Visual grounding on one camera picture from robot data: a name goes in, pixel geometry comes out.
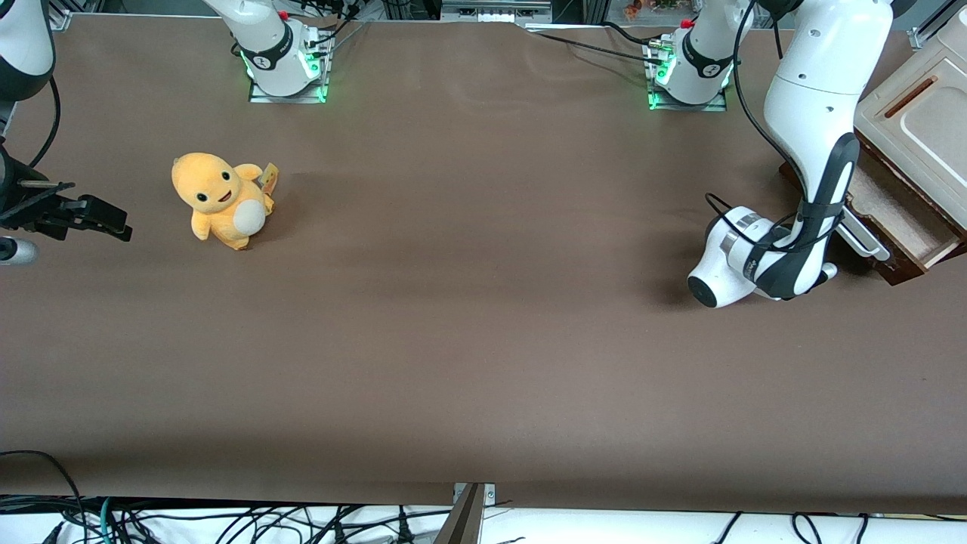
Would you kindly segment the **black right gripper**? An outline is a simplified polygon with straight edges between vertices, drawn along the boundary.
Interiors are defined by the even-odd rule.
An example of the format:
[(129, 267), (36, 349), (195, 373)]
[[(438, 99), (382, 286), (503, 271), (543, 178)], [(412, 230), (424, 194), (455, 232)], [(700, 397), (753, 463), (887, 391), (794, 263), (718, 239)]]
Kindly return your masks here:
[(62, 196), (73, 184), (47, 179), (1, 147), (1, 212), (3, 227), (34, 227), (49, 238), (65, 241), (70, 230), (100, 232), (123, 242), (134, 230), (121, 208), (91, 195)]

